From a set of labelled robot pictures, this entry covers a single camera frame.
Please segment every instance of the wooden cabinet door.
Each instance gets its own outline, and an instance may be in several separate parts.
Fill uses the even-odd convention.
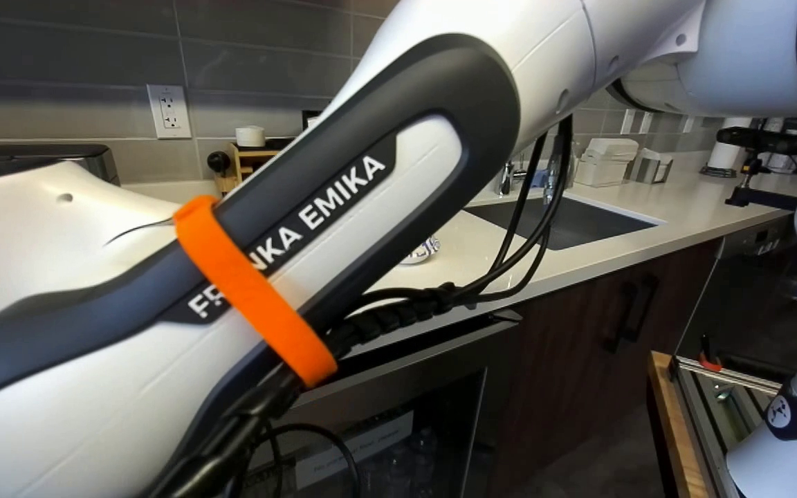
[[[675,350],[715,254],[717,245],[704,245],[520,308],[492,497],[645,401],[647,351]]]

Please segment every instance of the white countertop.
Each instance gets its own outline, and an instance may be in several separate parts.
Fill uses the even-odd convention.
[[[618,214],[651,223],[657,227],[549,253],[532,286],[525,286],[513,299],[479,304],[475,310],[461,308],[461,310],[445,313],[425,324],[366,344],[355,350],[355,355],[383,350],[387,344],[398,344],[398,342],[407,342],[407,339],[414,339],[414,336],[424,336],[424,333],[432,333],[432,331],[439,331],[439,326],[474,318],[474,317],[504,310],[510,304],[517,304],[517,301],[525,301],[525,299],[533,299],[533,297],[542,297],[542,295],[576,286],[576,282],[586,282],[600,274],[611,274],[611,271],[785,216],[784,210],[762,209],[762,206],[746,206],[746,209],[726,206],[737,181],[704,178],[698,176],[698,160],[704,160],[704,155],[675,159],[675,173],[665,185],[645,185],[645,183],[622,183],[622,185],[605,185],[605,188],[574,185],[564,195],[568,201],[618,210]],[[762,176],[752,181],[752,188],[797,195],[797,178],[764,178]],[[474,201],[474,206],[488,206],[488,203],[513,203],[513,201],[490,195],[490,191]],[[432,257],[424,266],[398,266],[384,281],[378,281],[377,289],[407,289],[407,286],[434,289],[442,282],[456,282],[456,286],[471,282],[488,271],[492,254],[499,253],[500,238],[504,238],[500,227],[471,214],[456,214],[438,232],[438,241],[439,241],[438,257]],[[522,277],[522,271],[525,271],[525,260],[517,263],[490,292],[514,286]]]

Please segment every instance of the orange band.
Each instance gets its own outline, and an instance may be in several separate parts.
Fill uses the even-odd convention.
[[[311,324],[268,286],[212,216],[212,198],[197,198],[174,214],[178,241],[189,260],[262,336],[306,386],[338,372],[331,351]]]

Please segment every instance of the sink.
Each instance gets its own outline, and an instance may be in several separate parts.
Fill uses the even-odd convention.
[[[510,227],[513,210],[514,210],[514,203],[467,209],[467,214],[484,223],[492,223],[504,231]],[[529,201],[514,232],[529,238],[540,223],[540,214],[542,214],[542,201]],[[618,235],[647,231],[647,227],[652,225],[643,218],[630,218],[630,216],[611,214],[596,206],[562,201],[558,214],[554,218],[549,250],[582,248],[589,241],[618,238]]]

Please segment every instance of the wall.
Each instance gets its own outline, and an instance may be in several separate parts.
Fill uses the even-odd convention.
[[[102,142],[124,183],[207,178],[236,126],[293,137],[323,109],[394,0],[0,0],[0,142]],[[192,142],[158,142],[146,83],[182,86]],[[578,148],[618,137],[622,105],[596,95]],[[657,149],[709,149],[717,122],[657,118]]]

